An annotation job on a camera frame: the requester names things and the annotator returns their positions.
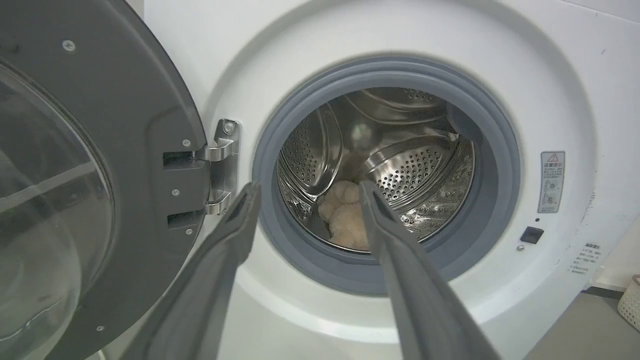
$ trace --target woven basket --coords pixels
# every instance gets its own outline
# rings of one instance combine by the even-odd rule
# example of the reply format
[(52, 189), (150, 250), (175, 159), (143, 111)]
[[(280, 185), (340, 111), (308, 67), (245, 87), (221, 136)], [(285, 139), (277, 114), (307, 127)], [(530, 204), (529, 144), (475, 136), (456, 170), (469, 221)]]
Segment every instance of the woven basket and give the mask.
[(631, 285), (618, 303), (618, 312), (640, 331), (640, 275), (632, 277)]

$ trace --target stuffed animal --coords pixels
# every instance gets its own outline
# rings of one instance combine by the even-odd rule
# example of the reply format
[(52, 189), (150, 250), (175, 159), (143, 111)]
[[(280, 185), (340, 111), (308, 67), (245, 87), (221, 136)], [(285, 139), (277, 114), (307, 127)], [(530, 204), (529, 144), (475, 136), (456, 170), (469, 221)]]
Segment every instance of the stuffed animal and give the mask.
[(318, 213), (329, 224), (329, 241), (350, 249), (369, 250), (359, 200), (357, 184), (338, 181), (319, 199)]

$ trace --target gray sticker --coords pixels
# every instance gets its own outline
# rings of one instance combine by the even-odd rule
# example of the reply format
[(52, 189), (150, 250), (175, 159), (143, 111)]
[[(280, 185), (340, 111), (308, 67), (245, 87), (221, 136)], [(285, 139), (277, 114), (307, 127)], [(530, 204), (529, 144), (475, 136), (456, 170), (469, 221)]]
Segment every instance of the gray sticker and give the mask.
[(545, 151), (541, 154), (542, 183), (538, 213), (557, 213), (564, 182), (564, 151)]

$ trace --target door hinge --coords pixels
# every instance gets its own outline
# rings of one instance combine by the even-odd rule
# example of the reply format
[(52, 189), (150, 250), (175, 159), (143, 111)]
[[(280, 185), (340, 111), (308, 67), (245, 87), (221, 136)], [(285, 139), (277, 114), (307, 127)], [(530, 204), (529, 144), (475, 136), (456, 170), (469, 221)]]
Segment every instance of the door hinge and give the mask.
[(236, 197), (240, 123), (218, 121), (212, 145), (193, 153), (194, 158), (211, 163), (209, 198), (205, 204), (208, 215), (220, 215)]

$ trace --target black scuff mark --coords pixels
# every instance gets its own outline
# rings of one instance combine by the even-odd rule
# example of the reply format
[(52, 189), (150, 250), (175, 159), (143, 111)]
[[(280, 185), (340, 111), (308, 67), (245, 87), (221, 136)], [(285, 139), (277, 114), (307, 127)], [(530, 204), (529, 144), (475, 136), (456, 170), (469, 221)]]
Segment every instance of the black scuff mark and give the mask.
[(580, 223), (584, 222), (584, 218), (587, 216), (587, 213), (589, 212), (589, 209), (591, 209), (593, 207), (593, 201), (596, 199), (596, 191), (595, 189), (591, 190), (591, 198), (589, 199), (589, 204), (587, 204), (587, 207), (584, 209), (584, 214), (582, 216), (582, 220), (580, 220)]

